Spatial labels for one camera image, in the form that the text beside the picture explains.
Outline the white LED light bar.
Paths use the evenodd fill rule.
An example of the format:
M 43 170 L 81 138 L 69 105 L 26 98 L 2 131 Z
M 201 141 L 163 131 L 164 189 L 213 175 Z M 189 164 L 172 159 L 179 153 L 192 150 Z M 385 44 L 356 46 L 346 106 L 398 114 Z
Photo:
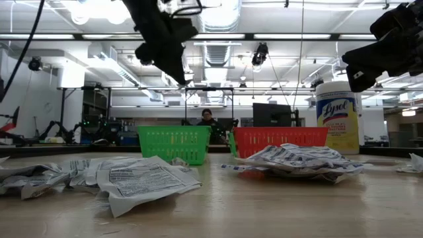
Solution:
M 254 39 L 273 40 L 326 40 L 330 34 L 255 34 Z
M 87 40 L 143 40 L 139 34 L 83 34 Z
M 376 40 L 372 34 L 341 34 L 340 40 Z
M 227 40 L 238 40 L 238 39 L 244 39 L 244 34 L 211 34 L 211 33 L 203 33 L 198 34 L 193 39 L 196 40 L 221 40 L 221 41 L 227 41 Z
M 27 40 L 29 34 L 0 34 L 0 40 Z M 35 34 L 35 40 L 73 40 L 72 34 Z

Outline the dark equipment rack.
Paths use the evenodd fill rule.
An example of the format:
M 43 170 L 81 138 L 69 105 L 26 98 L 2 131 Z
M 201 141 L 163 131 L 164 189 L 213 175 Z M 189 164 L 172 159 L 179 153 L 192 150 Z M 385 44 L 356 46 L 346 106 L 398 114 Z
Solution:
M 110 145 L 107 102 L 102 91 L 83 91 L 81 143 Z

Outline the blue box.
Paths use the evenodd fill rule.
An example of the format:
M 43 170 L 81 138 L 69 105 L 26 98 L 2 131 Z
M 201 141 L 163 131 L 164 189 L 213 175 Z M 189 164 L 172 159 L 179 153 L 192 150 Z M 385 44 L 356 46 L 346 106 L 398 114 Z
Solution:
M 136 132 L 122 132 L 120 135 L 121 146 L 139 146 L 139 136 Z

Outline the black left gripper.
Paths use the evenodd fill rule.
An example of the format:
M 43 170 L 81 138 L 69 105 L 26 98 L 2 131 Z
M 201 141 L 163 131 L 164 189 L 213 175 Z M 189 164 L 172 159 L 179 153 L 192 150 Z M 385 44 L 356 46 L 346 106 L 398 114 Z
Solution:
M 143 37 L 136 58 L 143 65 L 154 64 L 179 85 L 185 85 L 182 43 L 198 34 L 192 20 L 161 11 L 158 0 L 124 0 L 124 5 L 135 23 L 134 30 Z

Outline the Lysol wipes canister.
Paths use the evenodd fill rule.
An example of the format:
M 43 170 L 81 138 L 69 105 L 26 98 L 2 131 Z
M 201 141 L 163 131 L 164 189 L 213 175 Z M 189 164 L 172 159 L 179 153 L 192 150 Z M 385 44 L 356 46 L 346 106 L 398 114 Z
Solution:
M 343 155 L 360 152 L 356 96 L 345 81 L 316 88 L 317 125 L 328 128 L 326 146 Z

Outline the green plastic basket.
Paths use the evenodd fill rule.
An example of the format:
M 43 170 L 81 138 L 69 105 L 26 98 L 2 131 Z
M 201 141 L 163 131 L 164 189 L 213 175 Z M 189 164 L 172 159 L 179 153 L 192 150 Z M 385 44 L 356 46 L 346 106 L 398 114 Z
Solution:
M 190 165 L 203 165 L 207 157 L 210 126 L 138 126 L 144 157 L 158 156 L 166 162 L 181 158 Z
M 228 144 L 231 151 L 232 156 L 237 157 L 237 148 L 235 143 L 235 137 L 233 132 L 229 132 L 228 134 Z

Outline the black computer monitor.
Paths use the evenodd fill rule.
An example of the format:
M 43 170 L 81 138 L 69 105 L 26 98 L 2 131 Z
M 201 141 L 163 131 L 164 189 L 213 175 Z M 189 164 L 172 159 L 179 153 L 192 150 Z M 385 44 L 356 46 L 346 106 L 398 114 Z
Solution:
M 254 127 L 290 127 L 291 107 L 279 104 L 253 103 Z

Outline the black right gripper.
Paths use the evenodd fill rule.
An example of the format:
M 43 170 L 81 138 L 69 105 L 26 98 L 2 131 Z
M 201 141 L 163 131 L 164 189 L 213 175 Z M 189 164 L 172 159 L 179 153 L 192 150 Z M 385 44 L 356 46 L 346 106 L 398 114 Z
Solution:
M 375 85 L 376 78 L 423 73 L 423 0 L 401 3 L 381 15 L 370 32 L 383 46 L 365 46 L 342 56 L 352 92 L 363 92 Z

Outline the black background rig frame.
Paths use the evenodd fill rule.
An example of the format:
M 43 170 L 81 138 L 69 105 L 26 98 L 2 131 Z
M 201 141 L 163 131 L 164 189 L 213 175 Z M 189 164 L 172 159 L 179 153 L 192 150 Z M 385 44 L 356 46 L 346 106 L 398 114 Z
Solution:
M 233 87 L 185 87 L 184 88 L 184 120 L 182 121 L 182 125 L 183 126 L 187 126 L 188 125 L 188 91 L 194 91 L 195 93 L 197 91 L 205 91 L 205 92 L 212 92 L 212 91 L 222 91 L 223 93 L 225 91 L 230 91 L 231 92 L 231 122 L 232 122 L 232 126 L 235 127 L 236 126 L 236 119 L 234 117 L 234 88 Z

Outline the red plastic basket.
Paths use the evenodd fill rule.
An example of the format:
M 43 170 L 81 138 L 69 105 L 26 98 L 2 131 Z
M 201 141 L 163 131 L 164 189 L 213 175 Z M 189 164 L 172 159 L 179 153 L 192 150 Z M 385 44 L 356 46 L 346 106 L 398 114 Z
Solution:
M 298 146 L 325 145 L 328 128 L 323 127 L 240 127 L 233 131 L 237 157 L 247 157 L 261 151 L 268 145 L 279 146 L 291 143 Z

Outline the small pale sachet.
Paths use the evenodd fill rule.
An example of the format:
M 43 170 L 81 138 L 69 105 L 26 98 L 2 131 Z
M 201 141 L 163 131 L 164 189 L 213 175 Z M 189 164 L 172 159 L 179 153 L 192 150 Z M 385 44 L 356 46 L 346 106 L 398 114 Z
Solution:
M 423 173 L 423 157 L 410 153 L 410 164 L 396 169 L 398 173 Z

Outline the silver ceiling air duct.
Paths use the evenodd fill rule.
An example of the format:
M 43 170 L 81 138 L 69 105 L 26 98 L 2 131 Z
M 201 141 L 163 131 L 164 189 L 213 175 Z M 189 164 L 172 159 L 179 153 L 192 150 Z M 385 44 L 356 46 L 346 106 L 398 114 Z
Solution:
M 199 16 L 202 32 L 234 33 L 241 16 L 242 0 L 200 0 L 207 7 Z M 204 57 L 203 80 L 209 87 L 223 87 L 231 62 L 232 47 L 229 42 L 206 42 L 202 47 Z

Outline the white blue-striped bandage wrapper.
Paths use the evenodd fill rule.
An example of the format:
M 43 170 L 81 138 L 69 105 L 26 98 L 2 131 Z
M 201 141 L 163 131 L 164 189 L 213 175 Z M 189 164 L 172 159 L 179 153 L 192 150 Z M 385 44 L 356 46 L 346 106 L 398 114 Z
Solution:
M 346 158 L 338 151 L 329 147 L 305 147 L 290 143 L 281 145 L 284 149 L 283 162 L 293 167 L 328 167 L 335 168 L 353 164 L 354 161 Z
M 372 164 L 354 163 L 345 167 L 328 168 L 321 167 L 318 169 L 300 168 L 292 171 L 284 171 L 281 169 L 271 169 L 271 172 L 279 177 L 325 180 L 327 182 L 337 184 L 343 180 L 355 179 L 359 174 L 363 173 Z
M 229 165 L 229 164 L 221 164 L 220 165 L 221 169 L 226 169 L 229 171 L 235 171 L 237 173 L 243 173 L 245 171 L 267 171 L 268 168 L 266 167 L 257 167 L 257 166 L 253 166 L 253 165 Z
M 284 149 L 281 146 L 268 145 L 263 150 L 247 157 L 246 159 L 235 158 L 236 160 L 250 164 L 250 165 L 264 165 L 271 167 L 290 167 L 290 168 L 301 168 L 293 167 L 289 163 L 283 162 Z

